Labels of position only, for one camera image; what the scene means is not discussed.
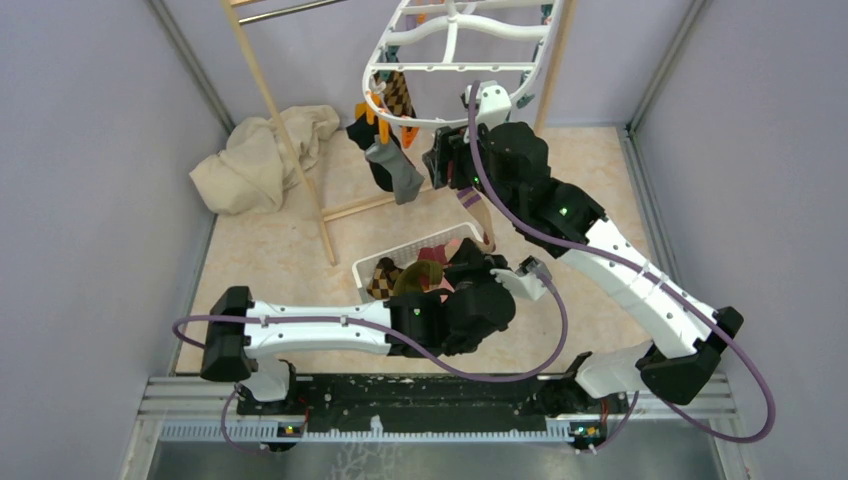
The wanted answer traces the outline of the striped beige maroon sock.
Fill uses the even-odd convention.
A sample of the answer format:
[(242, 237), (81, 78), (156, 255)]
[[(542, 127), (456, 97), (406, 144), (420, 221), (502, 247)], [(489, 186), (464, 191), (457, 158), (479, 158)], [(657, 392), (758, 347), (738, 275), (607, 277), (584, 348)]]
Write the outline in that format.
[(496, 236), (491, 214), (482, 196), (474, 188), (465, 188), (456, 192), (457, 199), (466, 211), (474, 218), (483, 230), (482, 241), (478, 241), (478, 247), (485, 253), (496, 250)]

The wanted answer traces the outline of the olive green orange sock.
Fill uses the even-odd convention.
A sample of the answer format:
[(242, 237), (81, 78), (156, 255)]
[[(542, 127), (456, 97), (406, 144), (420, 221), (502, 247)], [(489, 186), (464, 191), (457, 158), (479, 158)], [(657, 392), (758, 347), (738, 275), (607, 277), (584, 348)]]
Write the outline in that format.
[(392, 289), (393, 296), (426, 293), (442, 284), (443, 265), (433, 260), (419, 260), (405, 268)]

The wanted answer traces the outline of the grey sock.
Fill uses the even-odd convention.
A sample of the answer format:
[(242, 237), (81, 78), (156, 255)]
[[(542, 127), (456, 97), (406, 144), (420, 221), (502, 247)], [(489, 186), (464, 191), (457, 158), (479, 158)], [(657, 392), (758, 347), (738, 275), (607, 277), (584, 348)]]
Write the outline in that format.
[(397, 205), (410, 203), (418, 197), (424, 177), (394, 142), (387, 145), (375, 143), (365, 152), (365, 158), (390, 171), (394, 188), (392, 194)]

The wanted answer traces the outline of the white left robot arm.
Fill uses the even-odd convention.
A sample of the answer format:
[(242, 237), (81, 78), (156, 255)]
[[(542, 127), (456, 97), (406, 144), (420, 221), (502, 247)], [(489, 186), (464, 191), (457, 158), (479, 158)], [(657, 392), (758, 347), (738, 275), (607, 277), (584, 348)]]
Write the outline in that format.
[(357, 351), (384, 357), (440, 358), (473, 353), (506, 330), (516, 304), (497, 272), (507, 260), (464, 239), (440, 262), (429, 258), (389, 276), (389, 292), (348, 307), (293, 307), (228, 288), (215, 304), (202, 347), (200, 376), (240, 383), (277, 414), (292, 411), (300, 388), (285, 352)]

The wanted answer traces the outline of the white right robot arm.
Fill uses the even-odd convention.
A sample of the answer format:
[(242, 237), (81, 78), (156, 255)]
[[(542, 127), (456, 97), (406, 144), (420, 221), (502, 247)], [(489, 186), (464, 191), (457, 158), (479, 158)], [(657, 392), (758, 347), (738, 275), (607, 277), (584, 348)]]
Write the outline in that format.
[(593, 280), (649, 334), (647, 342), (576, 360), (563, 398), (576, 412), (602, 397), (647, 389), (688, 405), (715, 372), (725, 342), (712, 328), (736, 335), (744, 322), (732, 307), (713, 308), (683, 292), (625, 239), (604, 208), (583, 189), (554, 178), (547, 143), (524, 122), (479, 128), (484, 167), (477, 174), (463, 127), (436, 130), (422, 160), (435, 188), (484, 193), (485, 181), (512, 218), (542, 233), (525, 239)]

